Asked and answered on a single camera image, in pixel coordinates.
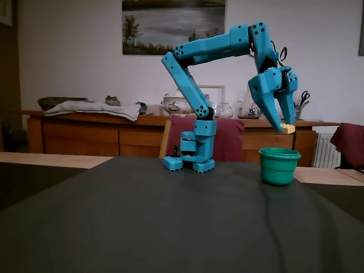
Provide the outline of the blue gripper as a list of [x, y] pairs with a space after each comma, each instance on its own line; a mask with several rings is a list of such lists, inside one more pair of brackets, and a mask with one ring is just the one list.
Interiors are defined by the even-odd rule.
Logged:
[[248, 87], [254, 102], [276, 131], [282, 132], [274, 100], [276, 95], [285, 122], [291, 125], [294, 124], [293, 93], [298, 88], [298, 75], [292, 72], [292, 67], [268, 68], [250, 79]]

